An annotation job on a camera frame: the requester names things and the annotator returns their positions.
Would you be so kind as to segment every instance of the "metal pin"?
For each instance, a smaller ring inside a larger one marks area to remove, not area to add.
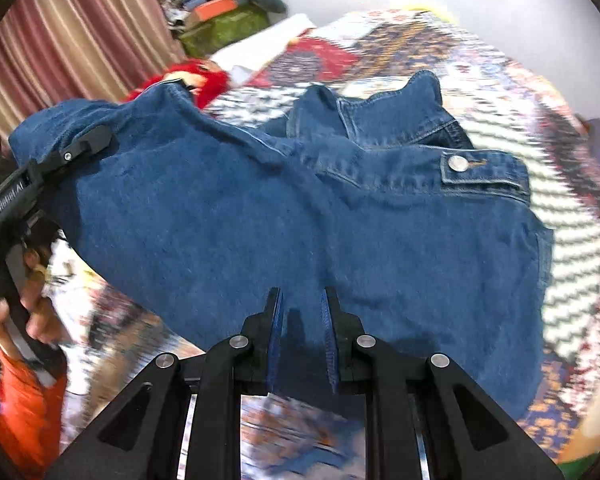
[[[234,335],[231,339],[229,339],[229,345],[232,348],[244,348],[249,344],[249,339],[243,335]]]
[[[173,363],[174,359],[171,354],[160,354],[155,359],[155,365],[158,368],[169,368]]]
[[[356,343],[358,343],[358,346],[362,346],[362,348],[371,348],[376,345],[376,338],[372,335],[363,334],[358,336]]]
[[[431,364],[438,368],[446,368],[449,366],[449,358],[444,354],[433,354]]]

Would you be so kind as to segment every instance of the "patterned bedspread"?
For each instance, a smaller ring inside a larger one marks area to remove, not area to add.
[[[557,462],[600,448],[600,169],[586,132],[545,79],[430,12],[352,13],[289,44],[248,86],[206,110],[233,124],[280,116],[311,83],[369,97],[413,73],[440,78],[446,109],[477,148],[506,150],[528,167],[532,208],[555,230],[542,307],[544,379],[519,424]],[[75,343],[67,346],[67,444],[158,352],[199,352],[90,271],[64,243],[49,294]],[[364,478],[364,435],[292,399],[245,399],[243,478]]]

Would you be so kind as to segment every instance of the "denim jacket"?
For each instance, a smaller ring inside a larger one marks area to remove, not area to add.
[[[178,83],[116,105],[71,100],[10,137],[19,163],[94,126],[114,143],[46,209],[112,286],[200,348],[283,290],[279,394],[351,414],[331,393],[320,297],[335,286],[365,330],[444,352],[508,413],[541,379],[552,232],[526,167],[474,150],[431,72],[368,100],[313,86],[283,118],[239,128]]]

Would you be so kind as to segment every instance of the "human hand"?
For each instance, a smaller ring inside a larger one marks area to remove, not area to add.
[[[40,264],[40,257],[36,251],[27,250],[24,253],[24,262],[29,268],[29,275],[20,292],[20,301],[30,313],[27,334],[45,344],[57,343],[64,339],[66,330],[51,300],[42,296],[45,274],[44,267]],[[21,360],[22,355],[5,326],[8,316],[9,305],[5,300],[0,300],[0,348],[10,359]]]

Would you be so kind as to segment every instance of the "orange box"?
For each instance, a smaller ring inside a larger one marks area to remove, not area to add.
[[[200,22],[206,22],[206,20],[237,8],[238,4],[235,3],[235,0],[211,0],[206,4],[197,6],[193,9],[193,13],[195,13]]]

